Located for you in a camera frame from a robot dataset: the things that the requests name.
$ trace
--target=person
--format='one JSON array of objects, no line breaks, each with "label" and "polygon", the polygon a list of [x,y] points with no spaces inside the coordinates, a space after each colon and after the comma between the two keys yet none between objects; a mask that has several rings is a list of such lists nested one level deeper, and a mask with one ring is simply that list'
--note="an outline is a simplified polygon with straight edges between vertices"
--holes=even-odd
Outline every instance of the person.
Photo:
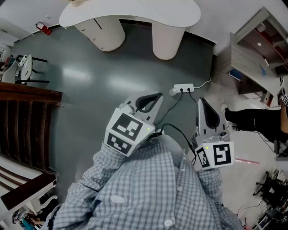
[{"label": "person", "polygon": [[219,169],[195,171],[167,135],[126,157],[102,143],[43,229],[241,230],[224,207]]},{"label": "person", "polygon": [[259,132],[270,142],[275,140],[285,144],[288,140],[287,107],[279,101],[280,110],[246,109],[230,111],[227,104],[222,104],[222,112],[227,121],[235,124],[237,129]]}]

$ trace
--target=curved white desk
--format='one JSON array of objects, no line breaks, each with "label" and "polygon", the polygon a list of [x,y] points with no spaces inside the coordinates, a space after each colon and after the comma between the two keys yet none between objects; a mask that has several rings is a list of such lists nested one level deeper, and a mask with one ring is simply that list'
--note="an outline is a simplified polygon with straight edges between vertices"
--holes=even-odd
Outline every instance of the curved white desk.
[{"label": "curved white desk", "polygon": [[173,58],[186,27],[198,22],[201,12],[193,0],[86,0],[69,4],[59,24],[75,26],[102,51],[117,49],[125,39],[118,15],[152,20],[153,51],[163,60]]}]

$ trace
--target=white power strip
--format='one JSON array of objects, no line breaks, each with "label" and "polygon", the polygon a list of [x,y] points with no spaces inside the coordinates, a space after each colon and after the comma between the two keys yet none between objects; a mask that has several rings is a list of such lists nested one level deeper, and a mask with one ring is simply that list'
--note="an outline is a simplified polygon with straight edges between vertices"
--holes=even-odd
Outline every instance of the white power strip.
[{"label": "white power strip", "polygon": [[194,92],[193,84],[175,84],[174,88],[177,90],[177,93],[180,93],[181,89],[183,89],[183,93],[189,92],[188,89],[190,89],[190,92]]}]

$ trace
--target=floor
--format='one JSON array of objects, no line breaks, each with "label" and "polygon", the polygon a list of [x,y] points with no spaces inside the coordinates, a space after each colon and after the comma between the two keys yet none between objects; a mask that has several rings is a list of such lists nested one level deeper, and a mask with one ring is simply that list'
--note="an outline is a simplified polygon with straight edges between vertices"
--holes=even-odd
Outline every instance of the floor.
[{"label": "floor", "polygon": [[[92,166],[92,156],[100,149],[114,109],[132,93],[147,89],[162,92],[164,102],[156,118],[159,120],[179,99],[179,95],[168,94],[174,84],[200,86],[209,79],[213,47],[183,38],[176,57],[161,61],[152,52],[151,28],[128,24],[123,27],[125,43],[111,53],[98,50],[73,27],[54,29],[49,36],[37,34],[17,42],[13,48],[15,55],[31,53],[47,59],[48,63],[34,61],[34,68],[42,73],[33,73],[32,79],[50,80],[49,84],[36,86],[63,92],[64,107],[54,112],[50,134],[50,162],[58,173],[60,202],[65,200],[71,183]],[[220,108],[226,102],[233,111],[264,108],[259,99],[246,100],[239,96],[233,84],[230,77],[212,81],[197,89],[193,96],[198,99],[207,93],[206,98],[213,106]],[[192,137],[195,108],[195,103],[184,94],[164,122],[174,124]],[[235,157],[259,164],[235,162],[221,169],[224,204],[235,213],[240,211],[243,223],[247,218],[247,223],[252,225],[265,210],[263,203],[258,205],[259,196],[252,196],[257,189],[255,183],[264,177],[265,171],[276,168],[274,154],[257,133],[229,130]],[[187,149],[178,132],[169,127],[165,131]]]},{"label": "floor", "polygon": [[[164,95],[156,120],[179,99],[169,96],[174,84],[202,85],[209,79],[213,47],[192,38],[183,38],[178,54],[170,61],[157,59],[152,51],[150,27],[123,24],[124,44],[116,51],[97,49],[77,29],[58,28],[46,36],[39,33],[15,44],[12,52],[32,54],[48,63],[33,62],[31,79],[50,80],[29,84],[63,92],[63,108],[54,112],[50,133],[50,164],[58,173],[57,195],[63,202],[67,189],[92,166],[100,150],[113,111],[131,94],[153,89]],[[193,96],[204,96],[207,85]],[[195,130],[195,103],[186,94],[164,122],[179,127],[188,137]],[[171,128],[171,135],[187,149],[183,137]]]}]

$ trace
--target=shirt button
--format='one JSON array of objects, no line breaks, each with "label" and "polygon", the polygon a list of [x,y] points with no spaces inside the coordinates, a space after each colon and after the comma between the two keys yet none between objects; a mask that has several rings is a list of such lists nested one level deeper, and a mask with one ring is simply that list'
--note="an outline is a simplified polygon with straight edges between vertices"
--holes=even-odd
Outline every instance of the shirt button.
[{"label": "shirt button", "polygon": [[117,195],[112,195],[110,196],[110,199],[114,202],[114,203],[124,203],[125,200],[123,197],[121,196],[117,196]]},{"label": "shirt button", "polygon": [[173,224],[173,221],[172,220],[165,220],[165,222],[164,222],[164,225],[166,226],[166,227],[169,227],[169,226],[171,226]]}]

